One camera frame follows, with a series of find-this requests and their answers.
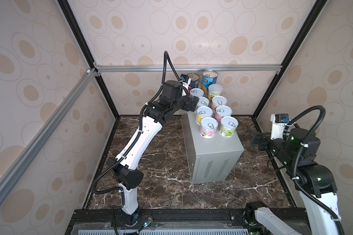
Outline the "white lid can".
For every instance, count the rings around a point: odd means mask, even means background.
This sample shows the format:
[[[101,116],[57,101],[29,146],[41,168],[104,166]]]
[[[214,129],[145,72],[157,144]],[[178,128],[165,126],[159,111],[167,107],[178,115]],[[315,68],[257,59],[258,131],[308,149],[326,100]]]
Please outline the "white lid can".
[[[209,99],[206,97],[199,97],[199,101],[197,103],[197,108],[208,107],[208,106],[209,106]]]
[[[204,118],[212,117],[213,110],[207,106],[201,106],[196,110],[196,123],[201,125],[201,122]]]

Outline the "teal label can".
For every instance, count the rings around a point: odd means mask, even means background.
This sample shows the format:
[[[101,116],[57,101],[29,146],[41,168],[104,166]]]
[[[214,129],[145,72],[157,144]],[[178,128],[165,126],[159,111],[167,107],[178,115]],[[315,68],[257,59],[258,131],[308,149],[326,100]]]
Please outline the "teal label can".
[[[199,88],[193,88],[190,90],[190,97],[203,97],[204,96],[204,91],[202,89],[199,89]]]

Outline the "dark blue red soup can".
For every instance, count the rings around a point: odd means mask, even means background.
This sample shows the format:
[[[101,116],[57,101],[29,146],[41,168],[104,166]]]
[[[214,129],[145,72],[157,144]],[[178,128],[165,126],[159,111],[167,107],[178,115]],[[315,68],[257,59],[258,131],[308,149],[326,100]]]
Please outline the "dark blue red soup can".
[[[200,76],[197,73],[188,73],[189,77],[189,86],[188,91],[191,91],[194,88],[199,88]]]

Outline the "peach label can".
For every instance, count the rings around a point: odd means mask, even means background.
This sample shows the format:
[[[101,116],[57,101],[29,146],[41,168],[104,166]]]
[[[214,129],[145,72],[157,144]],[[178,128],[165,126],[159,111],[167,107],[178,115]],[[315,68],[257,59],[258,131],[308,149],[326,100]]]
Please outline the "peach label can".
[[[216,111],[218,106],[226,105],[226,104],[227,104],[227,99],[225,97],[215,96],[212,98],[212,101],[211,101],[211,109],[213,111]]]

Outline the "yellow label can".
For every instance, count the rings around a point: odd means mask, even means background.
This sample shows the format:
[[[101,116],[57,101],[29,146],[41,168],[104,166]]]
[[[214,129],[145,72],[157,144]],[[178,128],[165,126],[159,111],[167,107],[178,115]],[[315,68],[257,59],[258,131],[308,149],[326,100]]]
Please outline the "yellow label can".
[[[211,84],[208,87],[207,98],[211,102],[216,96],[220,96],[223,92],[223,87],[220,84]]]

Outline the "pink label can front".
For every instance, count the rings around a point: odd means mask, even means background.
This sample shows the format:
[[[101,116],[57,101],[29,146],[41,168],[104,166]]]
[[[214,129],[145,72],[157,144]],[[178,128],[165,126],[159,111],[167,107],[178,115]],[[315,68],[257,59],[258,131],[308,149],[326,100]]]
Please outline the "pink label can front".
[[[211,117],[203,118],[199,133],[203,138],[211,139],[215,136],[217,128],[218,122],[216,119]]]

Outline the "pink label can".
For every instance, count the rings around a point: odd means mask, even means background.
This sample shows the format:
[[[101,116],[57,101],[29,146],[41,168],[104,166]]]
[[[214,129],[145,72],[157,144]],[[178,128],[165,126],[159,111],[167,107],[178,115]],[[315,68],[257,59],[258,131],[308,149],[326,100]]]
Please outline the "pink label can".
[[[221,122],[223,117],[230,117],[232,115],[232,109],[226,105],[220,105],[216,108],[214,118],[218,123]]]
[[[199,133],[203,138],[211,139],[215,136],[217,128],[218,122],[216,119],[211,117],[203,118]]]

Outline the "green label can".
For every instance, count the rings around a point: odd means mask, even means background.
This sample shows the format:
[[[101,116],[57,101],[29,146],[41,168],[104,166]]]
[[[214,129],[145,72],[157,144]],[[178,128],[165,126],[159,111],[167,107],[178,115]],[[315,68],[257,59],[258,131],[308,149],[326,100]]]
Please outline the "green label can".
[[[231,138],[238,127],[238,120],[234,117],[223,117],[219,124],[219,134],[225,138]]]

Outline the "pink label can back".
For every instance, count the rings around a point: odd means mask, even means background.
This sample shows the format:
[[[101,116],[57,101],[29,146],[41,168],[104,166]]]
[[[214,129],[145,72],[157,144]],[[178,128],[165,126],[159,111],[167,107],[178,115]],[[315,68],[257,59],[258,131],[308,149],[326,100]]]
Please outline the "pink label can back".
[[[218,123],[221,122],[223,117],[230,117],[232,115],[232,109],[226,105],[220,105],[216,108],[214,118]]]

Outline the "blue progresso soup can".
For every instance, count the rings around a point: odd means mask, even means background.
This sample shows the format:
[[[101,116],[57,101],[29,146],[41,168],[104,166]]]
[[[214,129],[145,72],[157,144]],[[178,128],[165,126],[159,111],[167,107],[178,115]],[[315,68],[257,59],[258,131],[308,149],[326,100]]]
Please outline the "blue progresso soup can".
[[[202,85],[201,89],[205,94],[208,93],[208,88],[212,84],[216,84],[218,73],[214,70],[205,70],[202,73]]]

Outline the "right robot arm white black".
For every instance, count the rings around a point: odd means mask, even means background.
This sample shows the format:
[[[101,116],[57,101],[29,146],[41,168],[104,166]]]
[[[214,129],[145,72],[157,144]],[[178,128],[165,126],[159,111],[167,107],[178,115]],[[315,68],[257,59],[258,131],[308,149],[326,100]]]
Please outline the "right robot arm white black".
[[[270,133],[250,132],[251,146],[267,151],[281,162],[299,192],[314,235],[342,235],[344,229],[338,212],[337,186],[332,172],[316,163],[320,139],[315,133],[303,144],[309,131],[293,128],[286,139],[272,139]]]

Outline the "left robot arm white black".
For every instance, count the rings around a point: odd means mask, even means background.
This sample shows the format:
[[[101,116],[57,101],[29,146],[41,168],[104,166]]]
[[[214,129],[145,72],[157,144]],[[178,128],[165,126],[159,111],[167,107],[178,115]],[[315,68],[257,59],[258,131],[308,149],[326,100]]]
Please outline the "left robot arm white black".
[[[138,217],[137,190],[144,174],[137,167],[151,140],[179,110],[194,112],[198,98],[190,97],[188,84],[183,81],[163,82],[158,100],[147,102],[140,112],[139,127],[125,148],[110,162],[123,199],[122,215],[129,220]]]

